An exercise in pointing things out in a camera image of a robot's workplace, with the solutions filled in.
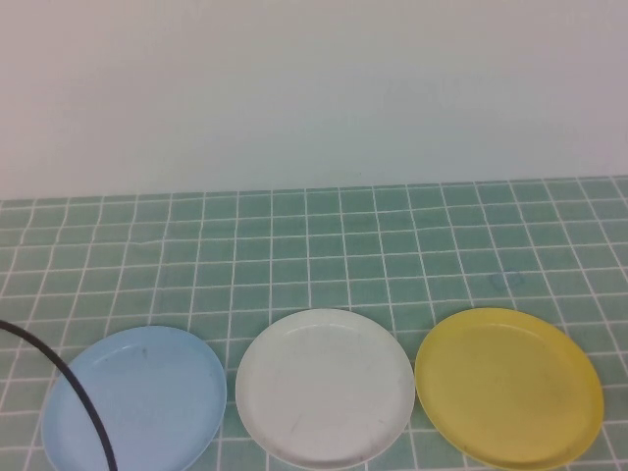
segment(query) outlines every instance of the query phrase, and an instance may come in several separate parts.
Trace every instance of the black cable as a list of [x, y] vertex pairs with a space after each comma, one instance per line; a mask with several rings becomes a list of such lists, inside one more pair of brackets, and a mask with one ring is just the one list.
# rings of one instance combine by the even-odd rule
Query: black cable
[[85, 410], [87, 411], [87, 415], [89, 415], [91, 422], [94, 424], [94, 428], [98, 433], [98, 438], [100, 439], [102, 447], [105, 450], [105, 457], [107, 458], [109, 471], [118, 471], [118, 465], [116, 464], [116, 458], [114, 457], [114, 450], [111, 447], [111, 442], [109, 441], [109, 436], [105, 431], [105, 426], [102, 424], [102, 421], [100, 420], [100, 417], [96, 412], [96, 408], [94, 407], [94, 404], [91, 403], [91, 399], [89, 399], [87, 392], [85, 392], [85, 389], [82, 387], [79, 380], [72, 372], [70, 367], [66, 364], [66, 362], [63, 361], [54, 351], [52, 351], [52, 348], [50, 348], [43, 341], [38, 339], [30, 332], [25, 331], [21, 327], [15, 326], [10, 322], [0, 319], [0, 329], [10, 332], [11, 334], [26, 340], [28, 343], [30, 343], [32, 346], [34, 346], [44, 355], [46, 355], [46, 357], [55, 364], [59, 371], [61, 371], [63, 376], [66, 377], [68, 383], [70, 383], [70, 386], [72, 386], [72, 388], [77, 393], [80, 402], [82, 402], [82, 405], [85, 407]]

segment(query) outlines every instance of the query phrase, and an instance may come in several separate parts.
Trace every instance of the wall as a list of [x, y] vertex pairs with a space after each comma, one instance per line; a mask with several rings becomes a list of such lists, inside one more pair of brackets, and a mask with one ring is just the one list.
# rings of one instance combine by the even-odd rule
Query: wall
[[628, 173], [624, 0], [5, 0], [0, 197]]

